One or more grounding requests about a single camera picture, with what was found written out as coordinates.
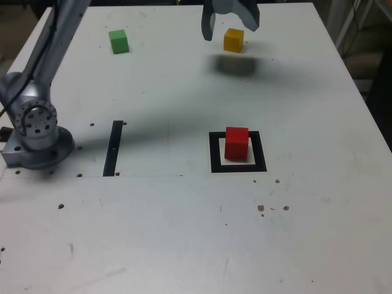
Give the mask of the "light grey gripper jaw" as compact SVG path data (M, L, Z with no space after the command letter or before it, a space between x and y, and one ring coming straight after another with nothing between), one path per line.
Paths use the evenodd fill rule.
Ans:
M215 0L213 9L221 15L234 13L253 32L259 28L260 11L255 0Z

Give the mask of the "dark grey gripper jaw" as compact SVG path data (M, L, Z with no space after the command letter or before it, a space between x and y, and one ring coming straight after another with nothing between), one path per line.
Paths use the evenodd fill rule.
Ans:
M202 10L201 29L202 29L203 38L206 41L212 41L215 19L216 19L216 15L213 7L213 1L205 0L203 3L203 10Z

